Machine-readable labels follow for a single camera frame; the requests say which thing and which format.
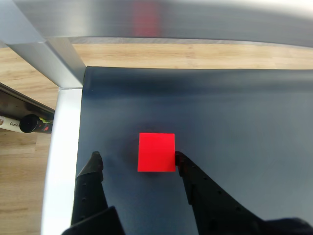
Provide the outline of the gripper black right finger with holes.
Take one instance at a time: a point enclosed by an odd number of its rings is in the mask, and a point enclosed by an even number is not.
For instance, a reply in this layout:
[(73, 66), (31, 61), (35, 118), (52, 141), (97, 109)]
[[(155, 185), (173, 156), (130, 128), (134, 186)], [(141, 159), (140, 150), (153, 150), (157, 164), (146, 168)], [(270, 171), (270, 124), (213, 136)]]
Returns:
[(175, 153), (200, 235), (263, 235), (263, 221), (243, 207), (181, 152)]

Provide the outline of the gripper black left finger taped tip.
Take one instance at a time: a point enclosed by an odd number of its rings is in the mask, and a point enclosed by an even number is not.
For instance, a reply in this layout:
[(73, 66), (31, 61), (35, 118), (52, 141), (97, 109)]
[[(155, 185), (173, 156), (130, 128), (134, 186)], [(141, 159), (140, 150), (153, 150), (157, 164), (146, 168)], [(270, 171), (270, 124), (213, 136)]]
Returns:
[(103, 161), (98, 151), (76, 177), (71, 226), (64, 235), (123, 235), (114, 206), (108, 206), (103, 181)]

